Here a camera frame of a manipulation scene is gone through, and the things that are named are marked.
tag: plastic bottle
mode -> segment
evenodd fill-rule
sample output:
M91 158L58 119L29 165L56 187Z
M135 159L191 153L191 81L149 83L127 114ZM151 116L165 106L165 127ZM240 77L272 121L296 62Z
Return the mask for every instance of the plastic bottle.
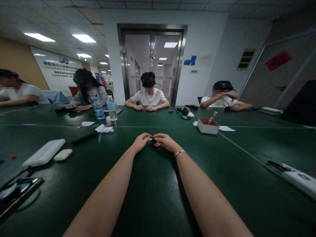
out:
M96 118L97 119L105 119L103 106L100 104L98 98L94 98L93 107L94 107Z
M116 113L116 105L111 95L108 95L108 109L110 114L111 121L116 121L118 119L118 115Z

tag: silver bracelet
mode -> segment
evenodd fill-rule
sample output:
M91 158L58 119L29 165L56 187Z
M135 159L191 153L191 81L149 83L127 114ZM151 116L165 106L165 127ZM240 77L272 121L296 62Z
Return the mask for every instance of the silver bracelet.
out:
M174 158L176 158L176 156L178 155L178 154L180 154L180 153L182 153L182 152L185 152L185 153L187 153L185 150L182 150L182 151L178 151L175 155L174 155Z

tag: cardboard box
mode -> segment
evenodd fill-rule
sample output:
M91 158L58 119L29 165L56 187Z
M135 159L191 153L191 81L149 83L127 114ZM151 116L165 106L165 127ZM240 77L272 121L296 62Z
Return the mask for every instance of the cardboard box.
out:
M210 125L207 125L207 122L210 118L199 118L197 122L197 127L201 133L208 133L216 135L220 128L220 125L213 120Z

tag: gray shirt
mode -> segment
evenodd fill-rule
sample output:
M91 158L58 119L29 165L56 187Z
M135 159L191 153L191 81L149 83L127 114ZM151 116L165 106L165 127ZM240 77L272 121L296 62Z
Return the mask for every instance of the gray shirt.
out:
M98 97L101 105L104 106L107 104L108 94L103 86L95 87L93 90L88 91L88 100L91 104L93 103L93 99L96 97ZM75 97L72 98L70 104L87 105L83 100L81 91L78 91Z

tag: white case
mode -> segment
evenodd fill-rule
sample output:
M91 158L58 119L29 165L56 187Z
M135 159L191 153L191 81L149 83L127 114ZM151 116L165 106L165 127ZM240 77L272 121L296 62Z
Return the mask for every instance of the white case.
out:
M24 163L23 167L26 166L40 166L45 165L50 159L56 154L56 152L65 144L65 139L52 140L46 143L41 149L34 153Z

